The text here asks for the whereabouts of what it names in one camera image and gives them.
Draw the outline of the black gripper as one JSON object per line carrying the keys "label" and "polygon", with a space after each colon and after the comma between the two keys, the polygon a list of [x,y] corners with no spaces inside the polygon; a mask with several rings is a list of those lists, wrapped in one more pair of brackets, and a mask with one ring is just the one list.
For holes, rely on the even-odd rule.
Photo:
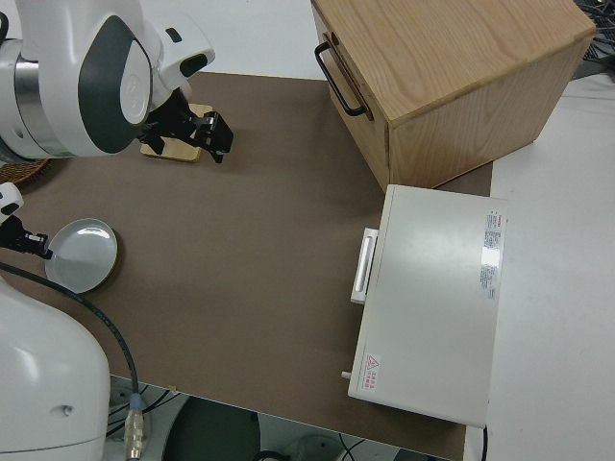
{"label": "black gripper", "polygon": [[[32,234],[23,228],[22,222],[16,216],[10,216],[1,224],[0,238],[1,247],[14,251],[24,251],[27,247],[26,240],[33,244],[46,244],[46,234]],[[44,260],[50,260],[54,252],[45,245],[29,245],[26,252],[38,256]]]}
{"label": "black gripper", "polygon": [[156,155],[161,155],[164,138],[179,139],[192,147],[209,152],[215,163],[222,163],[234,141],[234,133],[217,111],[201,117],[193,112],[184,93],[175,89],[169,98],[149,113],[138,140],[148,145]]}

